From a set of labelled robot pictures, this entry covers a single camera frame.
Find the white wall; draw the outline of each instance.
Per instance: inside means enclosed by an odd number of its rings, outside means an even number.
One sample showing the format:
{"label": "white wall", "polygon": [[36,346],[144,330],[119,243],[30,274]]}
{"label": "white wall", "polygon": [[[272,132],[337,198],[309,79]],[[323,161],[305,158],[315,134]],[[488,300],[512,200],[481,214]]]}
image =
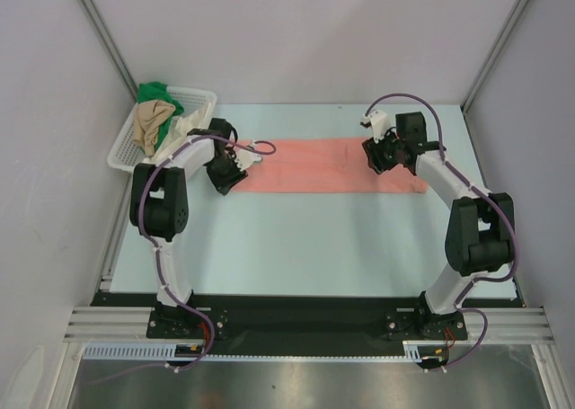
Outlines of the white wall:
{"label": "white wall", "polygon": [[125,182],[105,156],[131,101],[76,0],[0,0],[0,34],[0,401],[43,344],[41,402],[95,283]]}
{"label": "white wall", "polygon": [[460,103],[515,0],[95,2],[139,82],[225,103]]}
{"label": "white wall", "polygon": [[515,200],[520,283],[575,378],[575,4],[535,0],[470,114],[487,181]]}

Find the brown cloth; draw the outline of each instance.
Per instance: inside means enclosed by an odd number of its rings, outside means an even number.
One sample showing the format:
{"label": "brown cloth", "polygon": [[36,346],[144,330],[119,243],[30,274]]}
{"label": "brown cloth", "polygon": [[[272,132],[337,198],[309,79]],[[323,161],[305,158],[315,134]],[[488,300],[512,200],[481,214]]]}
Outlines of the brown cloth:
{"label": "brown cloth", "polygon": [[134,142],[144,148],[146,156],[153,156],[158,142],[158,129],[170,118],[176,107],[171,103],[153,100],[139,103],[134,112]]}

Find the white cloth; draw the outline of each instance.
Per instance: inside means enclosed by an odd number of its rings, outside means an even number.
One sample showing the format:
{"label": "white cloth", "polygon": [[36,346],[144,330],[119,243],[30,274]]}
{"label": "white cloth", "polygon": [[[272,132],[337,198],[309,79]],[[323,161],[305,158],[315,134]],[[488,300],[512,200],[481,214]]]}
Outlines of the white cloth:
{"label": "white cloth", "polygon": [[164,141],[162,141],[162,145],[160,145],[152,157],[147,159],[147,162],[159,164],[184,143],[190,130],[207,129],[210,120],[206,120],[206,113],[208,112],[210,104],[209,102],[204,103],[204,106],[188,117],[173,117],[172,124],[168,129],[168,134],[165,136]]}

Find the pile of laundry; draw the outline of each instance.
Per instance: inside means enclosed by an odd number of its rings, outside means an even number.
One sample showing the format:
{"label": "pile of laundry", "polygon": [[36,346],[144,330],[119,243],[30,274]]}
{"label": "pile of laundry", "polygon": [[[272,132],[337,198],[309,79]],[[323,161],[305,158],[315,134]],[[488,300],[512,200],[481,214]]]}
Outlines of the pile of laundry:
{"label": "pile of laundry", "polygon": [[188,117],[180,117],[184,108],[167,92],[167,85],[140,84],[134,111],[134,143],[144,150],[147,161],[164,160],[183,144],[188,132],[203,128],[209,103]]}

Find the white plastic basket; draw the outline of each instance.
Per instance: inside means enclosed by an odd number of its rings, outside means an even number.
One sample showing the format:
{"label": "white plastic basket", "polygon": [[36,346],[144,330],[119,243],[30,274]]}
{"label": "white plastic basket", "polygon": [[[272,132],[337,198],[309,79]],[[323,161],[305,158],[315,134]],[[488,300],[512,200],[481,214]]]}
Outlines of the white plastic basket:
{"label": "white plastic basket", "polygon": [[[183,106],[183,116],[192,114],[195,110],[201,108],[205,102],[209,102],[209,108],[206,111],[206,119],[211,118],[214,107],[216,106],[217,96],[215,93],[197,88],[172,87],[168,86],[167,92]],[[134,166],[142,162],[146,155],[144,150],[134,144],[134,110],[128,115],[114,145],[108,154],[108,165],[112,168],[121,169],[129,173],[134,172]]]}

